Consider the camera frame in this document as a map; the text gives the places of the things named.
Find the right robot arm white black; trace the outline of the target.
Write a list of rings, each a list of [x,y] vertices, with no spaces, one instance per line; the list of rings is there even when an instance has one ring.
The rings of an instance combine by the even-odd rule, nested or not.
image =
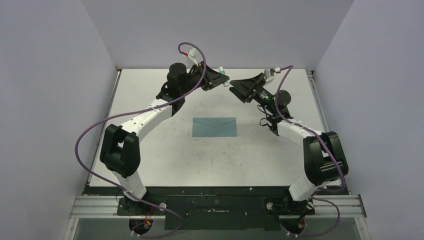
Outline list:
[[[255,101],[265,114],[270,131],[300,146],[303,152],[303,174],[285,191],[281,209],[296,214],[307,202],[320,192],[338,194],[346,187],[345,176],[349,166],[341,140],[334,131],[312,129],[295,119],[288,105],[290,93],[278,87],[276,93],[265,86],[274,73],[260,73],[254,77],[231,80],[229,90],[242,102]]]

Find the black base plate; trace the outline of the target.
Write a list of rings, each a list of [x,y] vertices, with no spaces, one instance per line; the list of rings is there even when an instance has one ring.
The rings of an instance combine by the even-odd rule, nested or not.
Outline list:
[[[163,220],[166,230],[250,230],[278,231],[281,224],[301,227],[303,219],[315,214],[312,200],[299,211],[284,212],[282,200],[286,186],[253,187],[159,187],[151,186],[142,203],[149,209],[141,211],[124,199],[115,187],[87,187],[82,196],[119,197],[121,215],[144,215],[127,219],[131,226],[147,225],[150,220]]]

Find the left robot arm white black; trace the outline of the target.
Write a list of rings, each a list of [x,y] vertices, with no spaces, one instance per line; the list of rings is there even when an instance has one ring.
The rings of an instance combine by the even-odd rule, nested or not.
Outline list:
[[[124,200],[136,215],[149,210],[148,190],[138,173],[141,163],[140,143],[161,122],[174,116],[184,105],[184,94],[192,89],[209,91],[226,85],[230,78],[223,67],[217,71],[200,62],[190,70],[183,63],[169,67],[166,82],[147,111],[120,124],[110,124],[104,131],[99,159],[125,188]]]

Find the right side aluminium rail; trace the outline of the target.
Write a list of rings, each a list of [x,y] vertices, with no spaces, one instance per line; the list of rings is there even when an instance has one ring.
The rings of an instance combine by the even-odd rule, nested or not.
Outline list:
[[[322,132],[336,132],[339,135],[343,134],[340,125],[336,123],[338,120],[338,111],[332,109],[335,105],[331,103],[334,97],[335,87],[331,86],[334,83],[328,75],[320,70],[306,69],[306,76],[312,92],[313,105],[316,109],[316,114],[307,122],[312,124],[312,128]]]

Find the teal envelope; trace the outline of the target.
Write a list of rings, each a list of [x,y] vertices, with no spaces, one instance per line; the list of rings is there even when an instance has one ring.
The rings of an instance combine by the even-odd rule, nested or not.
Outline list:
[[[194,117],[192,137],[237,137],[235,117]]]

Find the aluminium frame rail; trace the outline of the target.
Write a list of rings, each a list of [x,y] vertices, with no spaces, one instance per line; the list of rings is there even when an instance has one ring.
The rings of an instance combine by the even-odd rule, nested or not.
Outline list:
[[[121,215],[122,209],[117,202],[119,197],[83,195],[74,200],[70,213],[71,219],[142,219],[144,215]],[[360,195],[318,195],[312,200],[315,214],[313,218],[332,218],[337,216],[337,209],[341,218],[365,218],[367,216]]]

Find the green glue stick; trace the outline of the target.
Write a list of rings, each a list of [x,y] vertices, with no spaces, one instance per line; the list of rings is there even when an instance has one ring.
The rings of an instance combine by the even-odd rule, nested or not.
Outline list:
[[[226,72],[225,72],[225,70],[224,70],[224,68],[222,67],[222,66],[220,66],[219,68],[218,68],[218,72],[219,72],[219,74],[220,74],[220,81],[221,81],[221,84],[224,86],[224,87],[228,87],[229,86],[229,77],[226,75]]]

